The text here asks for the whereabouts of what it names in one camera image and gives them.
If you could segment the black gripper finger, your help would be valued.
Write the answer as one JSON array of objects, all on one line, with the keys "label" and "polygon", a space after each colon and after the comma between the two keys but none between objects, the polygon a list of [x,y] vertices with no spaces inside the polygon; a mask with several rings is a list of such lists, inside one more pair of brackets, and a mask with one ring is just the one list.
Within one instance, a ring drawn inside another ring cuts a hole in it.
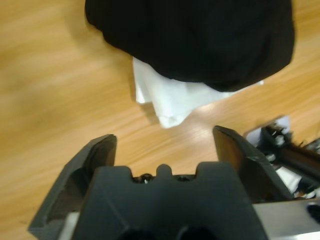
[{"label": "black gripper finger", "polygon": [[264,154],[244,137],[219,125],[214,126],[212,133],[218,160],[232,165],[252,203],[294,198]]},{"label": "black gripper finger", "polygon": [[38,240],[56,240],[70,213],[79,212],[94,172],[113,166],[117,137],[103,135],[89,141],[62,169],[31,221],[28,232]]}]

